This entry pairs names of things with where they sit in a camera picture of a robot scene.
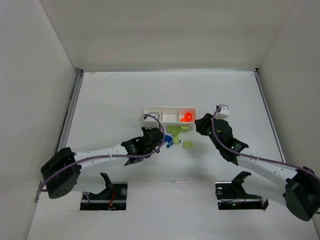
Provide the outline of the large blue arch lego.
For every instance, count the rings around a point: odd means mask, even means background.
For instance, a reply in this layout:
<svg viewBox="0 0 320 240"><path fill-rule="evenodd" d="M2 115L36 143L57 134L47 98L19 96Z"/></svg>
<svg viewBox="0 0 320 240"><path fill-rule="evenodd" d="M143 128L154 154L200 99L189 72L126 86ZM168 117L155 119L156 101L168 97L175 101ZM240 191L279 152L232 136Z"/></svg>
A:
<svg viewBox="0 0 320 240"><path fill-rule="evenodd" d="M173 137L172 136L170 136L170 135L165 135L164 136L164 142L165 143L171 143L173 141Z"/></svg>

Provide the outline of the orange dome lego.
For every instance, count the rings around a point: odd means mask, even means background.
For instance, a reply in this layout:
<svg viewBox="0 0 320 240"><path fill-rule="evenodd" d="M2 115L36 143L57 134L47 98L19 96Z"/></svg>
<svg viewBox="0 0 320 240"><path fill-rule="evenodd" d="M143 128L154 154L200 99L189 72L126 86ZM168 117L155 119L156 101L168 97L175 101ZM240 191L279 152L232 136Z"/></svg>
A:
<svg viewBox="0 0 320 240"><path fill-rule="evenodd" d="M193 115L190 112L186 112L184 115L185 119L189 119L190 122L193 120Z"/></svg>
<svg viewBox="0 0 320 240"><path fill-rule="evenodd" d="M190 122L190 120L187 118L182 118L182 119L180 119L180 122Z"/></svg>

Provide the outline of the green square lego upside-down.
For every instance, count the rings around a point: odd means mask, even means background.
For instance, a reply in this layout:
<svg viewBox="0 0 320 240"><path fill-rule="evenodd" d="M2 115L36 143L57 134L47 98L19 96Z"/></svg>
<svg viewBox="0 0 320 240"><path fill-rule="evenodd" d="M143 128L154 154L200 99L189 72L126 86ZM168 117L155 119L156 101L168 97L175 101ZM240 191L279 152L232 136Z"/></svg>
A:
<svg viewBox="0 0 320 240"><path fill-rule="evenodd" d="M167 131L169 132L169 133L172 133L173 131L174 131L174 129L175 129L175 127L174 126L168 126L167 127Z"/></svg>

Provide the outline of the green lego brick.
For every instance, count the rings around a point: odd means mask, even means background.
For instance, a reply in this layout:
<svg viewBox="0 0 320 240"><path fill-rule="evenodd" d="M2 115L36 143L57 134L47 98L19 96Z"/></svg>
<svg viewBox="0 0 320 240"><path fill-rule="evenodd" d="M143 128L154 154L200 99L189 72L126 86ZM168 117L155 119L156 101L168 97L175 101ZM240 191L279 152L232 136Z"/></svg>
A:
<svg viewBox="0 0 320 240"><path fill-rule="evenodd" d="M174 144L174 145L179 145L180 143L181 143L180 137L179 137L179 136L175 136L175 137L173 138L173 144Z"/></svg>

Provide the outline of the green long lego upside-down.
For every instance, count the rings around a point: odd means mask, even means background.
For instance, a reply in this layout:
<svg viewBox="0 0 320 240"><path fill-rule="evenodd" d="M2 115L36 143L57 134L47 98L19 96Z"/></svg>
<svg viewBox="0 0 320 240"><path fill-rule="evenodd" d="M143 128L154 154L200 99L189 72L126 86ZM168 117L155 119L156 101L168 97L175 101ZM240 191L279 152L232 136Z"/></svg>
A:
<svg viewBox="0 0 320 240"><path fill-rule="evenodd" d="M176 127L173 131L172 131L172 134L177 137L181 134L182 132L182 128L180 126Z"/></svg>

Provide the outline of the green curved slope lego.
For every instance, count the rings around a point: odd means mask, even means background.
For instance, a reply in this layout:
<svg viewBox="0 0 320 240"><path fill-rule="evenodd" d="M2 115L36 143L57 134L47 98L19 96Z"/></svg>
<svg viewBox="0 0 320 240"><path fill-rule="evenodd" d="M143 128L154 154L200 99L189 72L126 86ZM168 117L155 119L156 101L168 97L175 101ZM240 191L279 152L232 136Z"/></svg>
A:
<svg viewBox="0 0 320 240"><path fill-rule="evenodd" d="M183 133L187 133L187 132L190 131L190 126L189 125L181 125L180 128L181 128L181 131Z"/></svg>

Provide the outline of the green studded square lego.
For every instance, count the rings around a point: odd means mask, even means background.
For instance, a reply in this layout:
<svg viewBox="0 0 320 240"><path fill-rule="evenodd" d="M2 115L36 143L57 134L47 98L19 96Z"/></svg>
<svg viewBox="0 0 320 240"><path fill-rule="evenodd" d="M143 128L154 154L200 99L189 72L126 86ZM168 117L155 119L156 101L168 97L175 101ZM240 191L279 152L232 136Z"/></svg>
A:
<svg viewBox="0 0 320 240"><path fill-rule="evenodd" d="M182 148L186 150L190 150L193 148L193 142L192 141L184 141L182 144Z"/></svg>

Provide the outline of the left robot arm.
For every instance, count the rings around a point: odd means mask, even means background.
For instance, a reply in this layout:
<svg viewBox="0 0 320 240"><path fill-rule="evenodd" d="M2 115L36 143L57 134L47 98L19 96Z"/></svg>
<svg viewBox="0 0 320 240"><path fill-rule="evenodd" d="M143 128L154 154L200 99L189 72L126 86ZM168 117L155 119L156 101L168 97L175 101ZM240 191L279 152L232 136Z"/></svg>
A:
<svg viewBox="0 0 320 240"><path fill-rule="evenodd" d="M43 183L39 190L50 199L72 191L101 194L111 187L109 168L137 164L159 153L165 141L164 129L143 128L142 132L142 136L109 148L83 152L60 149L41 167Z"/></svg>

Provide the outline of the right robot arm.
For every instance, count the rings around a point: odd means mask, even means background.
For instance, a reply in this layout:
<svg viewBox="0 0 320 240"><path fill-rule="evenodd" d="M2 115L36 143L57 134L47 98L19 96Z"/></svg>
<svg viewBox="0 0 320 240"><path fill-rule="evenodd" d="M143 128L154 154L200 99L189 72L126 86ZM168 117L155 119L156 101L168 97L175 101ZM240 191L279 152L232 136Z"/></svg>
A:
<svg viewBox="0 0 320 240"><path fill-rule="evenodd" d="M195 120L196 132L207 136L227 162L244 168L231 182L238 197L255 195L285 206L298 219L308 222L320 208L320 178L306 166L256 156L236 139L229 123L207 113Z"/></svg>

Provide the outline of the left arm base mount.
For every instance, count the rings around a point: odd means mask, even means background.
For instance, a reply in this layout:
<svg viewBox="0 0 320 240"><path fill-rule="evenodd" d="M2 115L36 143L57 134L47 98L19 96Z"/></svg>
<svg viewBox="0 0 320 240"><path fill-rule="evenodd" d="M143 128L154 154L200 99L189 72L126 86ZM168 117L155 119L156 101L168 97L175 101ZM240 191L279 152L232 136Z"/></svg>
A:
<svg viewBox="0 0 320 240"><path fill-rule="evenodd" d="M104 184L98 193L84 192L81 211L125 211L127 208L128 183L112 182L106 173L100 173Z"/></svg>

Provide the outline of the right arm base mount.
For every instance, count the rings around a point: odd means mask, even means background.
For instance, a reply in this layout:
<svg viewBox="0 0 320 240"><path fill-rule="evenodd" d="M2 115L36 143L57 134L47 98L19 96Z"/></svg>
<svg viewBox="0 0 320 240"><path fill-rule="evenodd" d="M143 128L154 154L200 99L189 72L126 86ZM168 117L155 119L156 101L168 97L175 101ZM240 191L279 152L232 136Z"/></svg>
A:
<svg viewBox="0 0 320 240"><path fill-rule="evenodd" d="M215 196L217 207L220 211L227 210L263 210L269 206L267 198L258 195L248 194L242 184L251 173L240 172L233 180L216 181Z"/></svg>

